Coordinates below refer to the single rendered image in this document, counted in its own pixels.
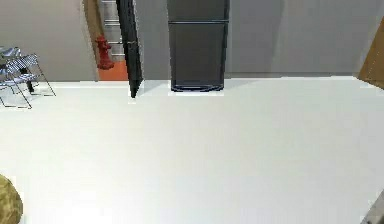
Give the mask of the brown wooden cabinet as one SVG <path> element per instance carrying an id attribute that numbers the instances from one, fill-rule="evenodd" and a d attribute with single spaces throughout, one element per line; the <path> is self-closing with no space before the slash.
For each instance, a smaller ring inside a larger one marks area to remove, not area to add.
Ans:
<path id="1" fill-rule="evenodd" d="M 384 90 L 384 16 L 379 23 L 358 79 Z"/>

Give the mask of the grey furniture corner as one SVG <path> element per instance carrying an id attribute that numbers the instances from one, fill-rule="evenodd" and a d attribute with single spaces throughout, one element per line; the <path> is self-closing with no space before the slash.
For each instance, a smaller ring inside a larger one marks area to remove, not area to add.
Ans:
<path id="1" fill-rule="evenodd" d="M 384 224 L 384 190 L 379 194 L 360 224 Z"/>

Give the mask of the black room door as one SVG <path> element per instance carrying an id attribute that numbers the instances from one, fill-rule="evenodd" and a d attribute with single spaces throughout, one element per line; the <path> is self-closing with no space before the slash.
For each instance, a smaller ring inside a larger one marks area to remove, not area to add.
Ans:
<path id="1" fill-rule="evenodd" d="M 116 0 L 130 96 L 135 98 L 143 81 L 133 0 Z"/>

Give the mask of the olive green round object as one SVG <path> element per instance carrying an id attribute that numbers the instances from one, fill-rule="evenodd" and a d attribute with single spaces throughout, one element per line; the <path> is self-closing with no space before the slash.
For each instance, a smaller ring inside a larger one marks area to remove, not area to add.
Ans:
<path id="1" fill-rule="evenodd" d="M 0 224 L 20 224 L 23 202 L 13 183 L 0 174 Z"/>

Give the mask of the red hydrant shaped object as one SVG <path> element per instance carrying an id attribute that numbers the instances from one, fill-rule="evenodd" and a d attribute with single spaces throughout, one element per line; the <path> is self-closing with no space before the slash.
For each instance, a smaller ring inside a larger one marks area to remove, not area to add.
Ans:
<path id="1" fill-rule="evenodd" d="M 95 42 L 99 51 L 99 63 L 97 67 L 102 70 L 109 70 L 114 67 L 114 62 L 110 59 L 108 50 L 111 48 L 103 35 L 99 35 Z"/>

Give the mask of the dark grey fridge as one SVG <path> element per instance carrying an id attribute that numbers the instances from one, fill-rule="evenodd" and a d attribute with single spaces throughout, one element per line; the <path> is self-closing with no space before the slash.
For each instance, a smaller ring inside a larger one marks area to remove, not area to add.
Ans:
<path id="1" fill-rule="evenodd" d="M 224 88 L 230 0 L 167 0 L 171 90 Z"/>

